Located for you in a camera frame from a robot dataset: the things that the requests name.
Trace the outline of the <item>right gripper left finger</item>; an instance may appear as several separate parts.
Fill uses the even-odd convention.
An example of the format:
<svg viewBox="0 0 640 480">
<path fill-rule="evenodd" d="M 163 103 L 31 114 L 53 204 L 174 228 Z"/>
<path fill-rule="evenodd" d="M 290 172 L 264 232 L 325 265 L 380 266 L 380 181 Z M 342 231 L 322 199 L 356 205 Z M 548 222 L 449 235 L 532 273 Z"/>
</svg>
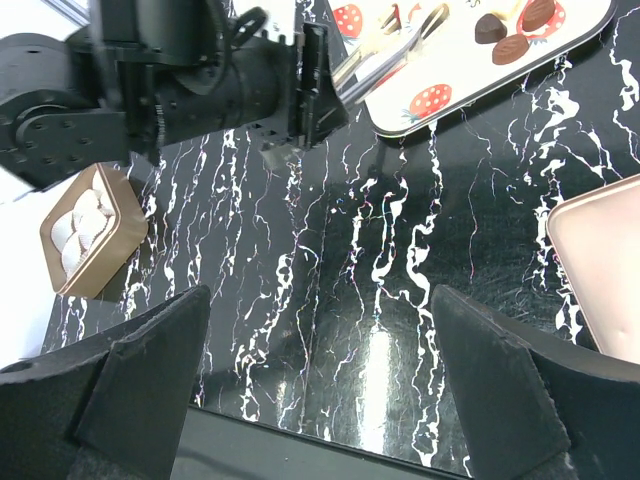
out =
<svg viewBox="0 0 640 480">
<path fill-rule="evenodd" d="M 209 316 L 209 288 L 192 287 L 2 368 L 2 478 L 169 478 Z"/>
</svg>

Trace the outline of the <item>metal tongs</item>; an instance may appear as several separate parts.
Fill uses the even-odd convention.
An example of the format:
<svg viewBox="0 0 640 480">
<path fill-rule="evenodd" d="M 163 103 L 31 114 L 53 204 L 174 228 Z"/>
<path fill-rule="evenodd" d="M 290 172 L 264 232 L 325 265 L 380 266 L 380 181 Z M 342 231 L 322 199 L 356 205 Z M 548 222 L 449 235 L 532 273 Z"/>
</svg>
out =
<svg viewBox="0 0 640 480">
<path fill-rule="evenodd" d="M 354 39 L 356 47 L 332 73 L 345 109 L 354 109 L 393 73 L 419 57 L 426 39 L 449 15 L 449 5 L 440 3 L 430 11 L 420 9 L 403 17 L 400 6 L 392 3 L 364 26 L 361 36 Z"/>
</svg>

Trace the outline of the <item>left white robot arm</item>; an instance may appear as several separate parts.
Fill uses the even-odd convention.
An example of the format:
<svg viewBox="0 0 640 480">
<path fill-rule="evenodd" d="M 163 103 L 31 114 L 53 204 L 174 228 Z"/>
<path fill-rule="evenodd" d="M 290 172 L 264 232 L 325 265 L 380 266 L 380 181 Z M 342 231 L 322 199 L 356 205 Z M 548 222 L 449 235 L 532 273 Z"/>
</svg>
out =
<svg viewBox="0 0 640 480">
<path fill-rule="evenodd" d="M 232 17 L 220 1 L 94 1 L 89 14 L 61 41 L 1 41 L 1 165 L 36 191 L 238 127 L 308 150 L 349 121 L 324 25 L 271 33 L 265 9 Z"/>
</svg>

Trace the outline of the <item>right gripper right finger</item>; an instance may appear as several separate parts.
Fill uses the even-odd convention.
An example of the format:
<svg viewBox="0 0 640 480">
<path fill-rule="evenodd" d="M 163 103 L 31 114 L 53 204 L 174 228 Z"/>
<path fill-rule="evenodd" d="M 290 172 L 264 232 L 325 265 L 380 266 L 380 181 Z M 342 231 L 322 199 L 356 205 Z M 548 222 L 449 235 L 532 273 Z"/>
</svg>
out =
<svg viewBox="0 0 640 480">
<path fill-rule="evenodd" d="M 475 478 L 638 478 L 638 365 L 446 285 L 431 310 Z"/>
</svg>

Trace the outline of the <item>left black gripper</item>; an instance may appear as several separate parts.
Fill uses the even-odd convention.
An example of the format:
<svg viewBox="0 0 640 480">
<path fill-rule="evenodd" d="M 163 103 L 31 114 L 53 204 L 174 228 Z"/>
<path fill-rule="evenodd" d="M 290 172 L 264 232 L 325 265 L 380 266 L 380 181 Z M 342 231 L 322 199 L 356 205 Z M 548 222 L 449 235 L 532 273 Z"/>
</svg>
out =
<svg viewBox="0 0 640 480">
<path fill-rule="evenodd" d="M 234 24 L 234 125 L 256 132 L 265 150 L 310 150 L 344 127 L 329 58 L 329 28 L 305 22 L 288 45 L 260 33 L 262 22 Z"/>
</svg>

